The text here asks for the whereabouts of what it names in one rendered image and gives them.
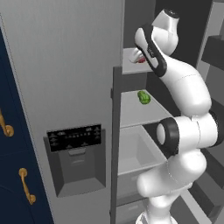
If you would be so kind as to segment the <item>small fridge shelf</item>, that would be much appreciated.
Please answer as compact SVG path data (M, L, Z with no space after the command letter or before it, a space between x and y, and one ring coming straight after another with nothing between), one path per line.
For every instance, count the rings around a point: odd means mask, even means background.
M132 63L129 56L133 52L133 48L124 48L122 53L122 73L123 74L136 74L151 72L151 68L147 62Z

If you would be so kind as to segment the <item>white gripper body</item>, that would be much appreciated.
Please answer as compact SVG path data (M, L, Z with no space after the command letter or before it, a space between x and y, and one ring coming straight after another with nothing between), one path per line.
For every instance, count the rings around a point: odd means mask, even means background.
M134 48L129 56L129 61L132 63L138 63L138 60L140 60L141 58L144 58L142 52L137 48Z

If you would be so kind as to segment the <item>wide fridge shelf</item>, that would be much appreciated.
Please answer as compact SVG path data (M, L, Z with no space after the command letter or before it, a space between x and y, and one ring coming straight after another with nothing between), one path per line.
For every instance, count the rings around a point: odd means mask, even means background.
M146 89L144 92L150 96L148 104L142 104L139 101L137 90L121 94L121 128L157 123L166 117L172 117Z

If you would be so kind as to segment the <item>grey fridge cabinet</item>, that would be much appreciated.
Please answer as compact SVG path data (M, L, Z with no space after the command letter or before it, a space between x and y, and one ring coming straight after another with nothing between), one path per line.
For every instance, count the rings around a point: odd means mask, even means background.
M124 3L124 27L123 27L123 49L132 48L134 45L134 31L141 24L152 21L154 18L156 9L156 0L125 0ZM169 101L163 103L159 96L156 96L156 90L154 86L158 82L155 80L155 76L151 72L147 73L130 73L122 74L120 78L120 96L124 92L130 91L144 91L145 89L171 114L176 114L178 110L175 108L174 103ZM143 124L142 126L150 135L154 143L164 154L165 158L168 158L169 153L158 145L156 140L156 125L157 122ZM135 195L125 198L122 202L119 202L116 195L116 208L135 201L146 200L137 192ZM171 213L178 222L178 224L199 224L195 219L193 213L189 209L189 206L185 203L182 196L177 198L176 202L171 208Z

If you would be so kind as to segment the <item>dark grey door bin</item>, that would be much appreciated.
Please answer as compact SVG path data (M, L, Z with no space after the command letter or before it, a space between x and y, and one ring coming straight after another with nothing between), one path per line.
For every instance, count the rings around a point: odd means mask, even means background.
M189 189L206 217L214 224L224 207L224 190L204 172Z
M224 39L221 35L207 38L201 60L224 71Z

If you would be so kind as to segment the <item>pale grey fridge drawer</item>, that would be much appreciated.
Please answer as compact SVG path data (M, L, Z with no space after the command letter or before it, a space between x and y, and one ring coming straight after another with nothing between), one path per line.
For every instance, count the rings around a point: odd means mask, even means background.
M137 177L166 160L142 125L120 129L117 199L137 193Z

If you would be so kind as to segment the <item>green bell pepper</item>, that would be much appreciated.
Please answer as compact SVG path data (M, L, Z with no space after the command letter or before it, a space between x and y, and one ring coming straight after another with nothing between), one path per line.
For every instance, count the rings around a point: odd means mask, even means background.
M144 91L137 92L138 100L143 104L148 104L151 102L151 97Z

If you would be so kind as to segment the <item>grey fridge door with dispenser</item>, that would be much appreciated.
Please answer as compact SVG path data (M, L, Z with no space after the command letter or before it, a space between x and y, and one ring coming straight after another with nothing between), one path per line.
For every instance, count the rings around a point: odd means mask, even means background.
M110 189L59 198L49 130L99 123L112 139L113 69L122 62L122 0L0 0L0 27L55 224L110 224Z

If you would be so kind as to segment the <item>low grey fridge drawer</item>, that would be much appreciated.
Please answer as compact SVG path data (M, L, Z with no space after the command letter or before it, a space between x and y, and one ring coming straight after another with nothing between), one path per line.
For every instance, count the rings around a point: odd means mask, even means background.
M138 216L148 205L147 199L135 201L116 209L115 224L135 224Z

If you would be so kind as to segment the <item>open grey fridge door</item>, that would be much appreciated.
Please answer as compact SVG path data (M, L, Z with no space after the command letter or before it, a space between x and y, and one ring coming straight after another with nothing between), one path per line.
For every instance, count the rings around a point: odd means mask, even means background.
M197 69L202 74L212 96L213 106L222 113L224 109L224 71L201 60L207 38L218 35L224 39L224 0L213 0L212 2L197 63ZM204 149L204 152L207 159L206 173L224 190L224 142L213 148ZM212 224L189 191L183 193L182 198L199 224ZM214 224L224 224L224 207Z

